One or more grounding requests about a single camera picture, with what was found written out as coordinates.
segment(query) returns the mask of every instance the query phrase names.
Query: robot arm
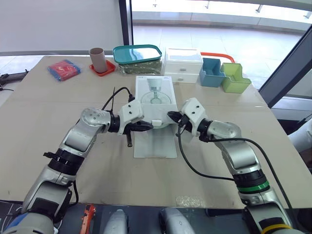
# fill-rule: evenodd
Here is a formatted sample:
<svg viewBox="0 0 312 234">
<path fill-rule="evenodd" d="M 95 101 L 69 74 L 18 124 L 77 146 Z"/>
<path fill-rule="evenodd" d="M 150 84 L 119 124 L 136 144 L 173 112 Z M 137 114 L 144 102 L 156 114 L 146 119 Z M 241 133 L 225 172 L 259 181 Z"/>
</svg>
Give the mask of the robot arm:
<svg viewBox="0 0 312 234">
<path fill-rule="evenodd" d="M 241 130 L 237 125 L 207 119 L 205 109 L 196 98 L 187 100 L 180 112 L 169 112 L 168 116 L 204 142 L 241 137 Z M 243 215 L 250 231 L 264 234 L 268 233 L 266 230 L 273 233 L 280 229 L 290 229 L 290 219 L 263 174 L 250 145 L 245 141 L 234 140 L 215 142 L 215 145 L 221 150 L 236 183 L 238 195 L 246 205 Z"/>
<path fill-rule="evenodd" d="M 22 206 L 22 215 L 5 234 L 52 234 L 53 223 L 63 219 L 72 196 L 69 187 L 90 152 L 99 133 L 115 132 L 127 135 L 131 147 L 131 131 L 147 131 L 153 126 L 143 119 L 139 101 L 124 105 L 118 115 L 96 108 L 83 110 L 79 121 L 66 134 L 56 153 L 44 153 L 50 158 Z"/>
</svg>

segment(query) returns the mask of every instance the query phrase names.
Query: green lid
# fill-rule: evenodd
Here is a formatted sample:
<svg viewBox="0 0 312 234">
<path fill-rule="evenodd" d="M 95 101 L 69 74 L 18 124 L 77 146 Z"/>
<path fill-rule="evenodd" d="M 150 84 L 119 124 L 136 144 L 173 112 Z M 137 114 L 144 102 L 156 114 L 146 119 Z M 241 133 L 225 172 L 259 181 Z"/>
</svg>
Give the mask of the green lid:
<svg viewBox="0 0 312 234">
<path fill-rule="evenodd" d="M 113 49 L 118 64 L 129 64 L 160 59 L 161 51 L 155 45 L 124 45 Z"/>
</svg>

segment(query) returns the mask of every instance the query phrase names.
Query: beige tabletop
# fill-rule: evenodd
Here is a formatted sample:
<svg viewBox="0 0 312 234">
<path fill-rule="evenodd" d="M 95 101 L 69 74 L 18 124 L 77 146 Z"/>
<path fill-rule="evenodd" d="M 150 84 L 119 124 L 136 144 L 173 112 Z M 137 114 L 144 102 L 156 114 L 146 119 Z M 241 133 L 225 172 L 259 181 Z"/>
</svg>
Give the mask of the beige tabletop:
<svg viewBox="0 0 312 234">
<path fill-rule="evenodd" d="M 47 66 L 64 58 L 82 67 L 82 73 L 57 82 Z M 97 77 L 88 68 L 88 57 L 44 57 L 0 108 L 0 199 L 23 200 L 49 160 L 44 152 L 55 152 L 68 129 L 85 107 L 102 107 L 114 86 L 132 92 L 135 76 L 114 72 Z M 231 121 L 242 134 L 266 151 L 295 208 L 312 207 L 312 176 L 290 143 L 262 97 L 251 85 L 241 95 L 199 84 L 175 84 L 178 107 L 197 97 L 209 118 Z M 115 99 L 114 109 L 127 102 L 126 92 Z M 183 144 L 189 161 L 201 172 L 231 176 L 221 152 L 213 143 Z M 177 147 L 177 158 L 133 158 L 125 136 L 98 135 L 77 176 L 80 202 L 146 205 L 242 208 L 231 181 L 202 178 L 185 164 Z M 270 184 L 285 205 L 280 190 L 261 153 L 255 149 Z"/>
</svg>

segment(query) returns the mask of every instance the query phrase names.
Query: red handle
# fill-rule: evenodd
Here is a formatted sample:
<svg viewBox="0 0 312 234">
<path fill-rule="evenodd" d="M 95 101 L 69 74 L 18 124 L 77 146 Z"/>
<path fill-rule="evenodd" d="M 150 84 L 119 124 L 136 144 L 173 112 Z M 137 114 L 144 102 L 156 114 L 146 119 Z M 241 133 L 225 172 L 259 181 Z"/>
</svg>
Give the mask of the red handle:
<svg viewBox="0 0 312 234">
<path fill-rule="evenodd" d="M 234 58 L 232 58 L 229 55 L 225 55 L 225 54 L 218 54 L 218 53 L 209 53 L 209 52 L 200 52 L 201 55 L 203 56 L 216 56 L 216 57 L 224 57 L 227 58 L 229 60 L 231 60 L 232 63 L 235 63 Z"/>
</svg>

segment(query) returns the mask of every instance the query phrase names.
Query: green ring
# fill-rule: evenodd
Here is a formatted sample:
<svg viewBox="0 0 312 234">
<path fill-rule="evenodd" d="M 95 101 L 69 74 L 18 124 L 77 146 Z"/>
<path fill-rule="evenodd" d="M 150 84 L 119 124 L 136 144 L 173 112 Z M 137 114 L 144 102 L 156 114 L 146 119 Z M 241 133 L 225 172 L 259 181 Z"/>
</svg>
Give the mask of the green ring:
<svg viewBox="0 0 312 234">
<path fill-rule="evenodd" d="M 268 181 L 265 181 L 263 184 L 259 184 L 259 185 L 257 185 L 257 186 L 248 187 L 248 188 L 239 188 L 239 187 L 237 187 L 237 189 L 238 189 L 240 192 L 256 192 L 256 191 L 265 189 L 265 188 L 268 187 L 268 186 L 269 186 L 269 182 L 268 182 Z"/>
</svg>

